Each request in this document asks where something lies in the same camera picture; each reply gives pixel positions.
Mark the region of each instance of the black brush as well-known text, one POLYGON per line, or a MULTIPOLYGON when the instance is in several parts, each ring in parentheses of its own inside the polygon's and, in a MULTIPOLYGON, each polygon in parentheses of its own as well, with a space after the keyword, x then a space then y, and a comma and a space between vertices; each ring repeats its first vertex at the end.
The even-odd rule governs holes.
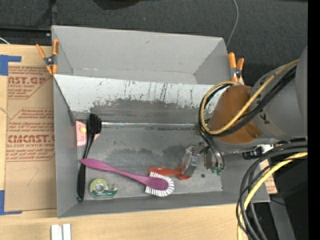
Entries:
MULTIPOLYGON (((102 129, 102 121, 100 117, 96 114, 90 114, 89 119, 86 124, 86 147, 83 154, 83 159, 88 157, 88 153, 90 151, 91 145, 95 140, 96 134, 99 134, 102 129)), ((77 178, 77 200, 82 202, 85 196, 85 188, 86 188, 86 166, 81 164, 78 178, 77 178)))

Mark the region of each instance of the clamp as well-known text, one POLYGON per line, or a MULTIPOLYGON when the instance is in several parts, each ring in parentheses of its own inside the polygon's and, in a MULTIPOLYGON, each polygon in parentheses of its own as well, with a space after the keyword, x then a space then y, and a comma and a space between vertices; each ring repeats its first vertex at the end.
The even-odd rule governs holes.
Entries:
POLYGON ((203 142, 196 145, 190 145, 185 149, 181 164, 184 168, 181 170, 183 176, 191 177, 197 168, 197 158, 205 150, 206 145, 203 142))
POLYGON ((53 48, 52 48, 52 55, 50 57, 45 56, 45 53, 39 44, 36 44, 35 46, 37 47, 37 49, 41 55, 41 58, 44 60, 44 63, 46 64, 46 69, 48 70, 50 75, 56 74, 57 73, 56 60, 57 60, 57 56, 59 53, 59 40, 58 39, 54 40, 53 48))
POLYGON ((244 58, 238 59, 236 63, 236 56, 233 52, 228 53, 228 59, 231 71, 231 81, 244 85, 244 80, 242 78, 242 69, 244 66, 244 58))

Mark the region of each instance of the blue tape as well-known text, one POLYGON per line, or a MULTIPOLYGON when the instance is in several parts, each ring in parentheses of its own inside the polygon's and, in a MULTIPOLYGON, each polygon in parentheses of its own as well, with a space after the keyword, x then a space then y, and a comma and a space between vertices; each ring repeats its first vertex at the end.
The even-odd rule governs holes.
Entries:
POLYGON ((8 75, 8 62, 21 62, 21 56, 0 55, 0 75, 8 75))
POLYGON ((5 191, 0 190, 0 216, 1 215, 9 215, 9 214, 20 214, 21 211, 4 211, 4 205, 5 205, 5 191))

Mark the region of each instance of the gray carpet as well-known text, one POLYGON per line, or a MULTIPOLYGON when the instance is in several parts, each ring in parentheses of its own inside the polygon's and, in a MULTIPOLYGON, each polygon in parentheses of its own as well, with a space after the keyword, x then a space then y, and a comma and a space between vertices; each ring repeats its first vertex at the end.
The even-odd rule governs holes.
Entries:
MULTIPOLYGON (((53 23, 223 37, 227 42, 236 20, 232 0, 56 0, 53 13, 48 1, 0 0, 0 37, 14 44, 50 44, 45 30, 53 23)), ((264 73, 298 59, 308 44, 308 0, 236 2, 239 20, 227 51, 244 57, 244 81, 252 85, 264 73)))

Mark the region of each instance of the cardboard sheet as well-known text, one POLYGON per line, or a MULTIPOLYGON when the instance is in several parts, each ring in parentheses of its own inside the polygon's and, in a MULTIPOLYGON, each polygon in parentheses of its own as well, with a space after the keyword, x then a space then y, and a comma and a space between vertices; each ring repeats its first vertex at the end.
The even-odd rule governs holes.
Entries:
POLYGON ((8 77, 0 75, 0 190, 5 187, 8 77))
MULTIPOLYGON (((52 55, 51 47, 42 49, 52 55)), ((21 56, 21 62, 8 63, 1 114, 7 117, 4 211, 55 208, 53 78, 35 45, 3 44, 0 55, 21 56)))

